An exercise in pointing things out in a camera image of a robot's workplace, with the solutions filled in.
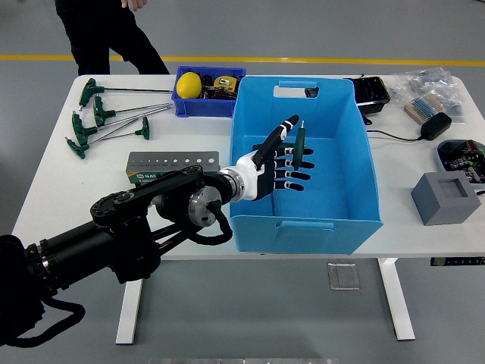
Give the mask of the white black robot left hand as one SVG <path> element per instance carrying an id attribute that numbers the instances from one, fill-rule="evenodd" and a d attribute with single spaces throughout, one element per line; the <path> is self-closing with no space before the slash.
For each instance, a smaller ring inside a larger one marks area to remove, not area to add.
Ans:
<path id="1" fill-rule="evenodd" d="M 299 116 L 293 115 L 277 126 L 266 140 L 255 147 L 252 152 L 240 157 L 233 167 L 227 169 L 233 188 L 233 201 L 241 199 L 259 200 L 275 189 L 303 191 L 301 184 L 292 179 L 310 180 L 309 174 L 299 172 L 299 168 L 311 169 L 314 164 L 304 162 L 304 155 L 311 155 L 312 149 L 304 146 L 302 132 L 299 128 L 297 141 L 285 146 L 283 141 L 287 134 L 298 124 Z"/>

